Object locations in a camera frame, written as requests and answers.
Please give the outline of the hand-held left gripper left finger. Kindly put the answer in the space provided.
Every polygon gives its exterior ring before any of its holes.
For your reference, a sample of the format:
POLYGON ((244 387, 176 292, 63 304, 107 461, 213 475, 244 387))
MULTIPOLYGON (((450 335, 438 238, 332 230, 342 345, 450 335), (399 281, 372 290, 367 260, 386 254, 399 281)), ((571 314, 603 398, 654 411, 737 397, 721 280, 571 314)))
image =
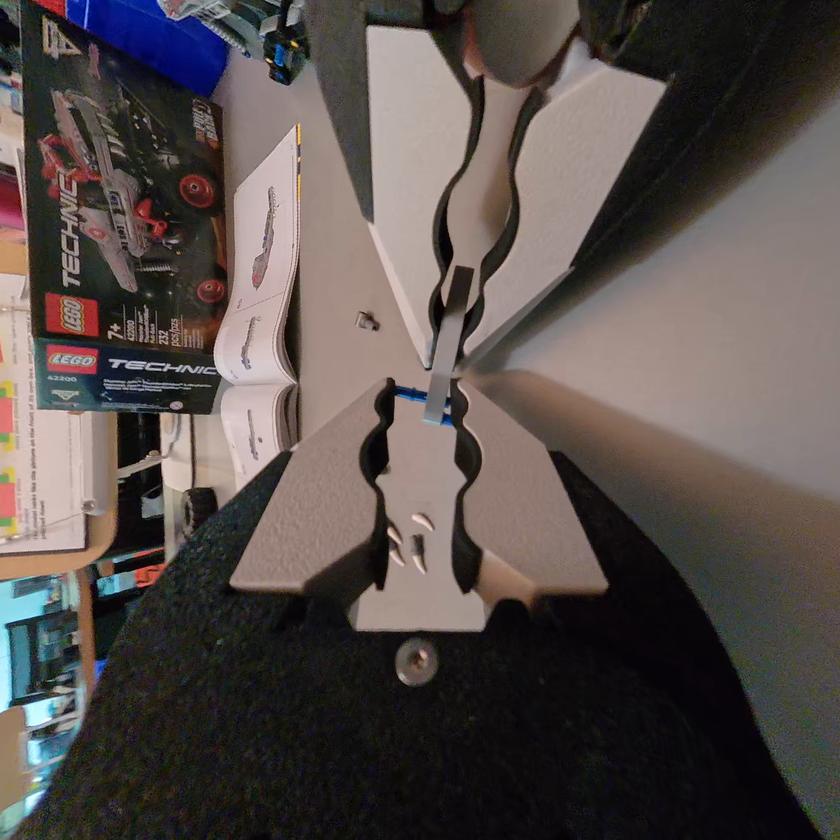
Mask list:
POLYGON ((288 454, 282 474, 229 580, 246 595, 289 595, 340 606, 382 591, 389 567, 385 495, 393 378, 374 383, 288 454))

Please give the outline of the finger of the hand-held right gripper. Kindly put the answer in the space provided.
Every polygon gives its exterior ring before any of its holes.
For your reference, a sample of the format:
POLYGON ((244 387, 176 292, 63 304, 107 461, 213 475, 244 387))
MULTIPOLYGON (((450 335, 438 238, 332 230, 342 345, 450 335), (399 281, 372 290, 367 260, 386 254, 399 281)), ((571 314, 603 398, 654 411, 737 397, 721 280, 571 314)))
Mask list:
POLYGON ((458 367, 475 364, 572 272, 634 146, 676 76, 581 60, 564 67, 530 120, 513 165, 517 230, 483 288, 484 309, 458 367))
POLYGON ((478 138, 467 2, 307 2, 311 62, 407 333, 431 364, 452 259, 446 205, 478 138))

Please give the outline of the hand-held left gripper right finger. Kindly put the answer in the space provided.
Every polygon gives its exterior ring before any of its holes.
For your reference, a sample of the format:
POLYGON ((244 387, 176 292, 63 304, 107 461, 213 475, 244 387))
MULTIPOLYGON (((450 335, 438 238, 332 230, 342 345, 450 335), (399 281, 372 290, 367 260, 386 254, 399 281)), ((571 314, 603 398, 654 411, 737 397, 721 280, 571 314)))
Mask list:
POLYGON ((471 384, 453 380, 455 496, 451 560, 458 588, 492 611, 531 612, 558 597, 603 596, 608 581, 541 440, 471 384))

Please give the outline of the blue toy pin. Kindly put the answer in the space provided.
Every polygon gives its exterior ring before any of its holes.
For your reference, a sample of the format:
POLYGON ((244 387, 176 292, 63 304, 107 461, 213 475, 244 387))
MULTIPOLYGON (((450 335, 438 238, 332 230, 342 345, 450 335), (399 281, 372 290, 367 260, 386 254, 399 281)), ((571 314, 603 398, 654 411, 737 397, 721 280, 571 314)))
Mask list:
POLYGON ((451 398, 447 396, 444 401, 444 408, 439 419, 426 418, 426 404, 428 399, 427 392, 421 391, 417 388, 408 387, 404 385, 395 385, 394 388, 395 399, 402 399, 407 402, 416 403, 423 407, 422 420, 426 425, 436 427, 455 427, 451 413, 451 398))

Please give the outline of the grey bent toy beam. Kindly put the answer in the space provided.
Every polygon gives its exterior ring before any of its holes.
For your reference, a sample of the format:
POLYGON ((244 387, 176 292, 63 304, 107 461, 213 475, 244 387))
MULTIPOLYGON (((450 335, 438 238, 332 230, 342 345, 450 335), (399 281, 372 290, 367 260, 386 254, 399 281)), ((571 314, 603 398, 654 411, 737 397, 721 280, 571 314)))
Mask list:
POLYGON ((423 412, 423 420, 427 424, 441 425, 444 420, 449 384, 458 358, 473 277, 472 267, 459 265, 455 261, 448 269, 448 297, 437 335, 423 412))

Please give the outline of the grey desk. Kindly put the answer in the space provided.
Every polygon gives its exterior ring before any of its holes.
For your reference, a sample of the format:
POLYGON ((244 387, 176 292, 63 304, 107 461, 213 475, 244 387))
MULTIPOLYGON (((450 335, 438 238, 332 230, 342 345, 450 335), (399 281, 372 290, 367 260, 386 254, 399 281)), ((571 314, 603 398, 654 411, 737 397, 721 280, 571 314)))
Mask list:
POLYGON ((838 838, 838 99, 759 168, 716 160, 787 3, 652 2, 637 54, 707 120, 658 131, 645 189, 479 382, 686 578, 796 804, 838 838))

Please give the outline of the small black toy wheel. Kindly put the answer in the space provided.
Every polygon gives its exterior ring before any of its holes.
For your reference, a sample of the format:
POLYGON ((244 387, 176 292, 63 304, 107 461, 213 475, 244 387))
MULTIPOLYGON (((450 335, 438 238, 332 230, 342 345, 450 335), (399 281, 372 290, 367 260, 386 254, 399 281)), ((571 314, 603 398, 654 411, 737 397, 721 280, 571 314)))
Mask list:
POLYGON ((195 487, 182 493, 182 528, 185 536, 192 535, 218 510, 215 490, 195 487))

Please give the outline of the red white toy truck model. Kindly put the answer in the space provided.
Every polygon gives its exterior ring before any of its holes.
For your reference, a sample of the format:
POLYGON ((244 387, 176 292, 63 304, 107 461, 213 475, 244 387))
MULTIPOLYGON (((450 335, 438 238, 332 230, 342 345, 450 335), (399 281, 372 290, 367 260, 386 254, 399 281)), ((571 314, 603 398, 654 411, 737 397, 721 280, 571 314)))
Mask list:
POLYGON ((246 58, 262 61, 269 78, 289 86, 310 57, 304 1, 159 1, 171 20, 200 22, 246 58))

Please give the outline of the white instruction booklet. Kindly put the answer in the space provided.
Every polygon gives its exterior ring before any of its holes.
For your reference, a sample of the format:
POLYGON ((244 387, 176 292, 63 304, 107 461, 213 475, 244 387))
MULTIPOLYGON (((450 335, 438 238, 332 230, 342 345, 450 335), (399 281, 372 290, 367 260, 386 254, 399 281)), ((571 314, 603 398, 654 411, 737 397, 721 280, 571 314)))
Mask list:
POLYGON ((214 362, 227 384, 219 411, 237 490, 299 439, 286 327, 299 268, 300 180, 297 123, 234 195, 233 286, 214 362))

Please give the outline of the printed paper on clipboard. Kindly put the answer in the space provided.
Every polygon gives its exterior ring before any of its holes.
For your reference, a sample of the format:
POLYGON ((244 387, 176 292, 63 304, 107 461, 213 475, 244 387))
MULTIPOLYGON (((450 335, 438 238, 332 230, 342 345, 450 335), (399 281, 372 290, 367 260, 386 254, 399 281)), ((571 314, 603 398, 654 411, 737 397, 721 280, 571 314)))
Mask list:
MULTIPOLYGON (((22 245, 2 244, 2 274, 25 275, 22 245)), ((82 510, 87 517, 87 547, 75 552, 2 554, 2 581, 76 571, 99 560, 117 532, 117 421, 111 415, 62 412, 80 426, 82 510)))

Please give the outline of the printed paper sheet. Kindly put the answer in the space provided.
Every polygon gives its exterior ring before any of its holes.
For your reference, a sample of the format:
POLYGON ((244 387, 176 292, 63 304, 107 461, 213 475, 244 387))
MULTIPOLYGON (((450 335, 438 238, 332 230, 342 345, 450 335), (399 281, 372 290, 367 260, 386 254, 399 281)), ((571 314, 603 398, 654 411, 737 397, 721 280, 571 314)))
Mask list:
POLYGON ((83 550, 81 432, 37 407, 26 280, 1 275, 1 553, 83 550))

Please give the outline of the blue plastic bin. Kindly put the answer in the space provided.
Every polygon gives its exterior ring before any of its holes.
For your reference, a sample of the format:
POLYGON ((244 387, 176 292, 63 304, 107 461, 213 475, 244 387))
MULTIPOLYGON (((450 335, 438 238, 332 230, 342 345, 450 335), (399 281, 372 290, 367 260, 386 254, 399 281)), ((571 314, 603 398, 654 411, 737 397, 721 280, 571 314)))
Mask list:
POLYGON ((205 97, 225 72, 228 45, 193 18, 168 18, 155 1, 65 1, 59 9, 71 23, 205 97))

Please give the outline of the black toy set box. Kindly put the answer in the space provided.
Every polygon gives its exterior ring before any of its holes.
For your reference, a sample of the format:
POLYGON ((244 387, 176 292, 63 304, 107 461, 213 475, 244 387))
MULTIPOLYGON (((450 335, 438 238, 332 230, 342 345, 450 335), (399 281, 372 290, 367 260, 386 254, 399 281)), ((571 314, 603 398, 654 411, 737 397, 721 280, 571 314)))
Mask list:
POLYGON ((36 401, 212 412, 228 304, 222 113, 20 2, 36 401))

